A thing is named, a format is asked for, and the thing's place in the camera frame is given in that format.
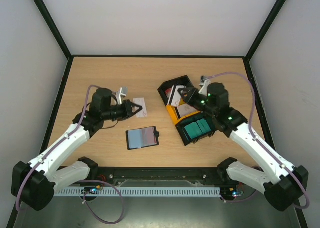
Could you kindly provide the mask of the black leather card holder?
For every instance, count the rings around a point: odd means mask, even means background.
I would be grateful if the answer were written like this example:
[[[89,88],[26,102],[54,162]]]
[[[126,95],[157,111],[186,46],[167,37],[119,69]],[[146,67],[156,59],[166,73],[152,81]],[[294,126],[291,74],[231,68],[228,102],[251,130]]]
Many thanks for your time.
[[[158,146],[160,133],[156,126],[131,129],[125,132],[126,144],[129,151]]]

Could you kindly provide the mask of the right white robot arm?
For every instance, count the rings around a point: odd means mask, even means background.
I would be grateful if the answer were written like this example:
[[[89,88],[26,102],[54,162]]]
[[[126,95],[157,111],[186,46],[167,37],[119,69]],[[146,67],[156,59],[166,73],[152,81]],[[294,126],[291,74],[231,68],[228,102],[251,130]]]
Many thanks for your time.
[[[281,212],[306,194],[308,170],[281,157],[254,131],[245,116],[230,106],[229,93],[222,83],[209,84],[205,95],[195,87],[179,88],[178,93],[185,103],[211,118],[215,128],[241,146],[261,168],[225,160],[218,171],[222,183],[244,183],[264,194],[269,204]]]

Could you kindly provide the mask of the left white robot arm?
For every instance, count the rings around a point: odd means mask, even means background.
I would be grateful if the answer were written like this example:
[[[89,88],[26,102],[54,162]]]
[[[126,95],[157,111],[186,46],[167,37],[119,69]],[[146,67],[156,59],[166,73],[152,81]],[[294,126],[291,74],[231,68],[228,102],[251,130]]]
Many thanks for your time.
[[[60,166],[98,131],[105,129],[105,121],[125,121],[143,110],[141,105],[124,99],[127,91],[121,88],[113,92],[97,86],[92,97],[85,97],[82,111],[57,141],[28,163],[20,161],[14,166],[11,193],[16,198],[17,211],[21,211],[21,203],[40,211],[60,190],[97,175],[98,165],[86,157],[68,167]]]

